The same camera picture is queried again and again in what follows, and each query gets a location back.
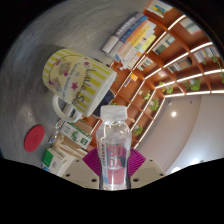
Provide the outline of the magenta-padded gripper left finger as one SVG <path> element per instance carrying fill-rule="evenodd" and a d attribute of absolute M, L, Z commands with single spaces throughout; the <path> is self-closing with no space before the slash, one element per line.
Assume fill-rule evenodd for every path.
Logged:
<path fill-rule="evenodd" d="M 82 159 L 75 159 L 62 177 L 83 188 L 98 189 L 100 186 L 101 164 L 97 149 L 91 150 Z"/>

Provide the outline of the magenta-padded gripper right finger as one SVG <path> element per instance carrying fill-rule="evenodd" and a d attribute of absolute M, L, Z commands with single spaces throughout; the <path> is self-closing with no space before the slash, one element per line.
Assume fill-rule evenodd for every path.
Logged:
<path fill-rule="evenodd" d="M 154 158 L 146 159 L 140 152 L 131 149 L 128 161 L 130 188 L 140 188 L 166 176 Z"/>

